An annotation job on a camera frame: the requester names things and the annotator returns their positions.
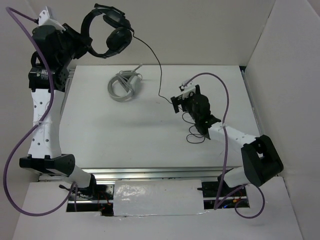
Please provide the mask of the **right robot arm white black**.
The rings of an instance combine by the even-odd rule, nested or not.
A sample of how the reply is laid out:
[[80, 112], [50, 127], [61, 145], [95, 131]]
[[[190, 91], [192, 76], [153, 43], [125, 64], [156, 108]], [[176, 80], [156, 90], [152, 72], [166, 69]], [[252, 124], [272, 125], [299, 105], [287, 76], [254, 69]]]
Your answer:
[[201, 94], [199, 85], [181, 85], [179, 89], [181, 94], [171, 98], [174, 111], [188, 113], [199, 135], [227, 143], [229, 149], [241, 156], [241, 167], [226, 170], [218, 177], [220, 194], [228, 196], [236, 187], [246, 184], [260, 187], [284, 170], [269, 136], [254, 136], [223, 125], [212, 115], [209, 99]]

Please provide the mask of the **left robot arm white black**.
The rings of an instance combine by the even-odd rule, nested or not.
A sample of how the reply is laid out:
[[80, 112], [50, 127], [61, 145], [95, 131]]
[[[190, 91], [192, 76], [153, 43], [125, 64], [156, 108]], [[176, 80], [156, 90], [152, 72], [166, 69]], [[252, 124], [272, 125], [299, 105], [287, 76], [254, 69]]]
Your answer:
[[28, 154], [19, 166], [39, 174], [59, 176], [76, 183], [86, 199], [98, 195], [95, 177], [76, 165], [75, 156], [63, 154], [60, 147], [60, 123], [65, 104], [68, 65], [83, 56], [92, 40], [64, 23], [62, 30], [42, 25], [32, 31], [32, 40], [41, 51], [31, 56], [28, 73], [33, 100], [33, 132]]

